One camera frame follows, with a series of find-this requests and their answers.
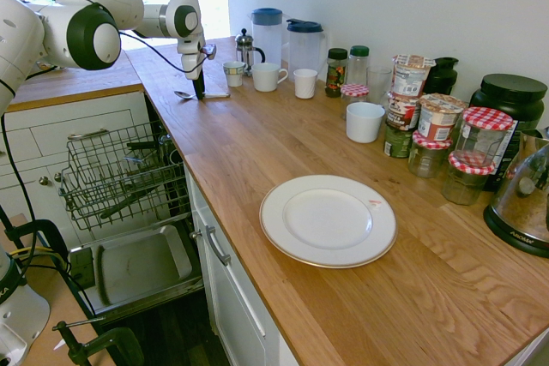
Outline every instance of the blue lid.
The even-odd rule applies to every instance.
[[[251,22],[259,26],[275,26],[282,23],[282,10],[260,8],[251,12]]]
[[[318,33],[323,31],[320,23],[315,21],[300,21],[299,19],[288,19],[288,30],[299,33]]]

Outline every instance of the stainless steel appliance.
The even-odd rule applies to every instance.
[[[549,257],[549,128],[522,130],[519,152],[485,209],[488,227],[505,242]]]
[[[68,151],[60,195],[75,226],[115,233],[70,251],[95,313],[113,321],[202,288],[183,161],[161,124],[70,141]]]

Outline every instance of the chrome kettle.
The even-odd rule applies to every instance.
[[[510,245],[549,257],[549,128],[522,130],[519,139],[519,152],[484,220]]]
[[[263,53],[260,48],[252,45],[253,40],[254,39],[249,34],[246,34],[246,29],[242,29],[242,34],[235,38],[237,44],[237,60],[246,63],[244,73],[248,76],[251,76],[251,65],[254,62],[252,53],[254,51],[259,52],[261,55],[261,63],[265,63],[265,53]]]

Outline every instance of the wooden floor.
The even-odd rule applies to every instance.
[[[204,290],[115,321],[105,329],[114,327],[134,332],[145,366],[229,366],[209,324]]]

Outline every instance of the cabinet handle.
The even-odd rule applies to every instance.
[[[82,139],[89,139],[90,137],[104,135],[105,133],[109,133],[109,131],[107,129],[99,129],[95,132],[84,133],[82,135],[72,134],[67,136],[67,139],[69,139],[70,141],[81,141]]]
[[[206,237],[208,238],[208,242],[212,250],[214,251],[217,258],[220,260],[220,262],[223,264],[223,266],[227,266],[229,262],[231,261],[230,255],[223,255],[219,249],[214,244],[214,239],[212,238],[212,233],[215,232],[215,227],[213,226],[206,226]]]

